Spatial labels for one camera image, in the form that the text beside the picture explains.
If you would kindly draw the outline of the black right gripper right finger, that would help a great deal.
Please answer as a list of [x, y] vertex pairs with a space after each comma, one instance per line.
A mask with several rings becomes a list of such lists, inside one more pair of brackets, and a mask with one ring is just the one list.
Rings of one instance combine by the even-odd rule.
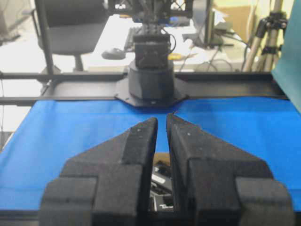
[[166, 132], [175, 209], [193, 225], [295, 225], [288, 189], [265, 160], [172, 113]]

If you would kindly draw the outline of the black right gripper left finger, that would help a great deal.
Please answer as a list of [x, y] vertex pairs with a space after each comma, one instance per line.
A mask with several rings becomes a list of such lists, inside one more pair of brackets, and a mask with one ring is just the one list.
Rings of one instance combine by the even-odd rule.
[[40, 203], [42, 226], [136, 226], [149, 206], [158, 120], [69, 158]]

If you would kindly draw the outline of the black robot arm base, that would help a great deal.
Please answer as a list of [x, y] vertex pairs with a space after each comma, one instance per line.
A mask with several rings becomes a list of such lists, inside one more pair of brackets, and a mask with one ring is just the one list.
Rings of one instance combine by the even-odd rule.
[[115, 98], [136, 107], [171, 106], [188, 98], [186, 83], [175, 78], [170, 34], [162, 33], [162, 22], [151, 13], [133, 17], [142, 23], [134, 35], [135, 58], [127, 75], [116, 84]]

